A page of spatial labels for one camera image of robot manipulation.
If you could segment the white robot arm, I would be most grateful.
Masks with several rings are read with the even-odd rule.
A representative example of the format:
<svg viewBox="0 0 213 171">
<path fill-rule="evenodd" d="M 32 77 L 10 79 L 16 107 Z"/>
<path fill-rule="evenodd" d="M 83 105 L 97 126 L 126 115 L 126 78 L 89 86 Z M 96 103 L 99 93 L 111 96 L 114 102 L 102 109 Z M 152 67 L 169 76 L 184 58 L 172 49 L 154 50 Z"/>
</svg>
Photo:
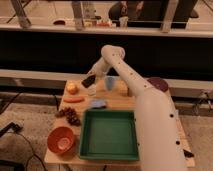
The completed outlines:
<svg viewBox="0 0 213 171">
<path fill-rule="evenodd" d="M 90 87 L 91 76 L 103 77 L 113 68 L 135 97 L 134 116 L 142 171 L 187 171 L 171 98 L 131 68 L 124 57 L 122 47 L 104 45 L 100 59 L 82 85 Z"/>
</svg>

